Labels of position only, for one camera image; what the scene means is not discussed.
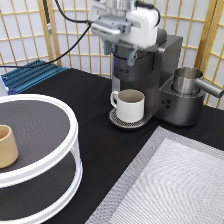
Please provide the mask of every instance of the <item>gray mat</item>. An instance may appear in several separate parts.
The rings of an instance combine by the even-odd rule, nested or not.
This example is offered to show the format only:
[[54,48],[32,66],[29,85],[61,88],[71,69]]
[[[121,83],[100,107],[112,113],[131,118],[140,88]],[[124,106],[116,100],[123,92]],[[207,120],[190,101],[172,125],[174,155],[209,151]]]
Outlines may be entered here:
[[87,224],[109,223],[113,213],[165,138],[224,160],[222,151],[158,127],[96,211],[87,220]]
[[0,223],[36,214],[52,205],[68,190],[75,170],[74,157],[69,153],[45,173],[24,183],[1,188]]
[[224,161],[165,139],[110,224],[224,221]]
[[0,103],[0,124],[12,128],[19,157],[0,174],[28,166],[54,151],[70,130],[67,114],[42,101],[20,100]]

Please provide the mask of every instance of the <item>beige paper cup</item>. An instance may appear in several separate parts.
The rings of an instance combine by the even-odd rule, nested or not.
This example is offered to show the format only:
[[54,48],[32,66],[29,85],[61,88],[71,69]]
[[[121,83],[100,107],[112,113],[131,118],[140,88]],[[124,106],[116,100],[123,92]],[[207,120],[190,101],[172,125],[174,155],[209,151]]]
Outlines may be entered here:
[[12,129],[0,125],[0,168],[7,167],[18,158],[18,149]]

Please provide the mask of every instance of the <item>white coffee cup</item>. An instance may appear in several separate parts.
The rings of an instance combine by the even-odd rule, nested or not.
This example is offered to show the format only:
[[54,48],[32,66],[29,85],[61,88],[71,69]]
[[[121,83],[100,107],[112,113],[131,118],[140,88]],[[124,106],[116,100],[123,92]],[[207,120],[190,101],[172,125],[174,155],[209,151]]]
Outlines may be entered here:
[[144,116],[145,96],[140,91],[133,89],[114,91],[111,93],[110,101],[116,108],[117,117],[124,122],[137,122]]

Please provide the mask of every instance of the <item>black table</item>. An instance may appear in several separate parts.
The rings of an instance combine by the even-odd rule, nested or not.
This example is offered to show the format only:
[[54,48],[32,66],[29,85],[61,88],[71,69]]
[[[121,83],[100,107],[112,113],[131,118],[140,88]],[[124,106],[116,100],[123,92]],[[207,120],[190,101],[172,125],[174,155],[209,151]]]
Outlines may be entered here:
[[58,98],[74,111],[79,123],[83,179],[71,202],[47,224],[82,224],[91,216],[158,126],[224,149],[224,111],[203,106],[192,127],[177,128],[156,119],[135,132],[109,121],[111,80],[69,69],[23,93]]

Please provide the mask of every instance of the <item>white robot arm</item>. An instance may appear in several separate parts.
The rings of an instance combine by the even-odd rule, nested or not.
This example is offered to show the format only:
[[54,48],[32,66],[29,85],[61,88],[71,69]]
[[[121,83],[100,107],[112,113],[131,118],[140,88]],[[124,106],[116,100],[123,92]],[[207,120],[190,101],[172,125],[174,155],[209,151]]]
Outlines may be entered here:
[[150,51],[156,44],[160,14],[149,9],[153,5],[134,0],[95,1],[89,12],[91,31],[104,42],[104,54],[111,53],[113,44],[130,47],[134,50],[127,58],[132,66],[139,49]]

